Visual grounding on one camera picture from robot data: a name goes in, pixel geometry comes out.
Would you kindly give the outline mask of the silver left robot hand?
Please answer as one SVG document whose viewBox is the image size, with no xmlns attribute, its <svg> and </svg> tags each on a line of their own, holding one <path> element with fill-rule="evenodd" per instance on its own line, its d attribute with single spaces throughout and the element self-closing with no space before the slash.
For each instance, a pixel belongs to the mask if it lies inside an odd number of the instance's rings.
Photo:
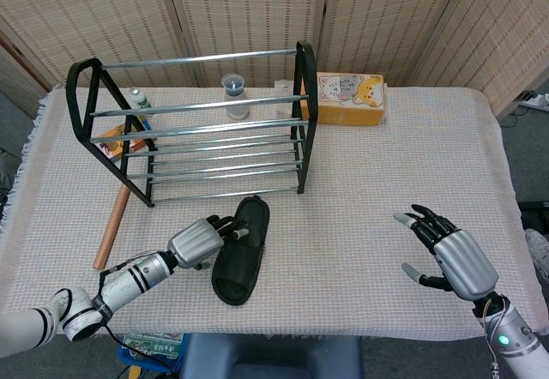
<svg viewBox="0 0 549 379">
<path fill-rule="evenodd" d="M 167 254 L 173 257 L 180 268 L 198 268 L 214 253 L 247 236 L 249 232 L 245 220 L 210 215 L 172 236 L 167 244 Z"/>
</svg>

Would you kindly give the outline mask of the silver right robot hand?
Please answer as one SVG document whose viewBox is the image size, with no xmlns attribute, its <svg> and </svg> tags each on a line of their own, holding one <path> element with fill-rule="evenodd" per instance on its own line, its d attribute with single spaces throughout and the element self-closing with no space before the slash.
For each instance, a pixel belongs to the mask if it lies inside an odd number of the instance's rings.
<svg viewBox="0 0 549 379">
<path fill-rule="evenodd" d="M 442 274 L 427 276 L 404 262 L 405 274 L 422 286 L 453 292 L 469 302 L 494 292 L 498 273 L 474 237 L 427 207 L 413 204 L 411 208 L 411 213 L 394 213 L 393 217 L 415 234 Z"/>
</svg>

